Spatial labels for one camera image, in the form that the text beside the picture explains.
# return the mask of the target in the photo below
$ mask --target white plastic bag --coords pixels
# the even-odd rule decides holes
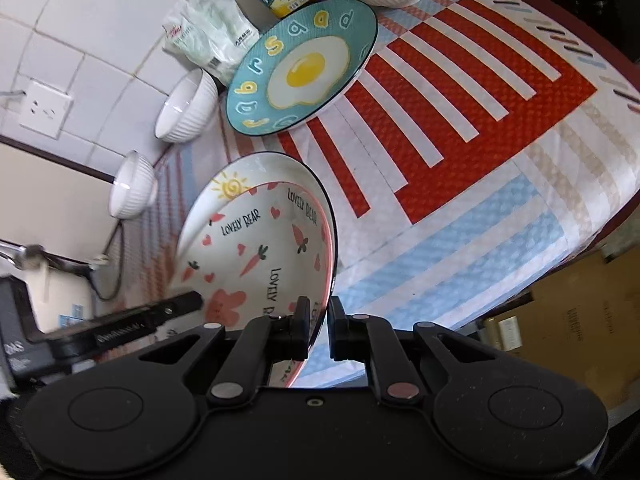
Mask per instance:
[[[164,47],[228,85],[260,37],[235,0],[181,0],[164,19]]]

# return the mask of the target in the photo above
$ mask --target dark red table edge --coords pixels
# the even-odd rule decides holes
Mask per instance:
[[[589,25],[550,0],[522,1],[543,14],[546,14],[551,19],[556,20],[556,22],[560,23],[564,28],[567,28],[606,59],[610,65],[617,69],[636,89],[640,89],[640,68],[634,65],[624,54],[589,27]],[[640,205],[640,192],[636,193],[631,200],[604,225],[593,242],[591,242],[589,248],[613,232],[631,215],[638,205]]]

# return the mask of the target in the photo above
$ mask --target cardboard box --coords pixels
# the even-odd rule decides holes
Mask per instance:
[[[496,348],[590,387],[612,408],[640,378],[640,248],[592,254],[531,286],[533,301],[485,320]]]

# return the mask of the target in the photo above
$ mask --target white power socket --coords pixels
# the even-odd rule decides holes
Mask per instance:
[[[30,130],[57,139],[73,100],[64,92],[31,81],[22,98],[19,122]]]

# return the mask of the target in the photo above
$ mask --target table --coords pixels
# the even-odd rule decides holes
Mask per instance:
[[[158,165],[158,202],[126,224],[118,307],[160,298],[182,222],[228,161],[303,160],[338,224],[348,314],[456,328],[579,252],[640,187],[640,76],[548,0],[421,0],[379,9],[375,55],[335,106],[245,137],[222,117]],[[362,373],[326,328],[294,386]]]

